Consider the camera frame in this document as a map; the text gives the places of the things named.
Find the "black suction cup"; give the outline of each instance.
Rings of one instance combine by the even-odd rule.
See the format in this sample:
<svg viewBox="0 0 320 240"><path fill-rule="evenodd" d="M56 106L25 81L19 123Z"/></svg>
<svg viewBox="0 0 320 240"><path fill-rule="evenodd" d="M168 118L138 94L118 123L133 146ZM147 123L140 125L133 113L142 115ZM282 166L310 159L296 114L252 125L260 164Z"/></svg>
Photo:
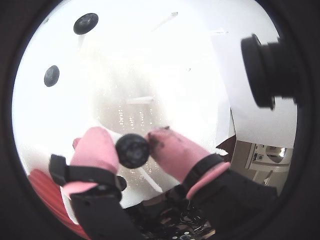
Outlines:
<svg viewBox="0 0 320 240"><path fill-rule="evenodd" d="M54 86L58 82L59 75L60 75L60 71L56 65L49 67L44 75L44 84L47 87Z"/></svg>
<svg viewBox="0 0 320 240"><path fill-rule="evenodd" d="M273 110L275 97L297 102L300 76L283 39L262 45L253 34L241 41L241 49L251 92L259 107Z"/></svg>
<svg viewBox="0 0 320 240"><path fill-rule="evenodd" d="M98 23L98 15L95 13L87 13L80 17L73 26L73 31L77 35L83 35L90 32Z"/></svg>
<svg viewBox="0 0 320 240"><path fill-rule="evenodd" d="M116 176L116 178L119 182L120 191L122 192L127 188L127 181L123 176Z"/></svg>
<svg viewBox="0 0 320 240"><path fill-rule="evenodd" d="M128 169L144 165L150 154L147 140L138 134L126 134L115 144L120 164Z"/></svg>

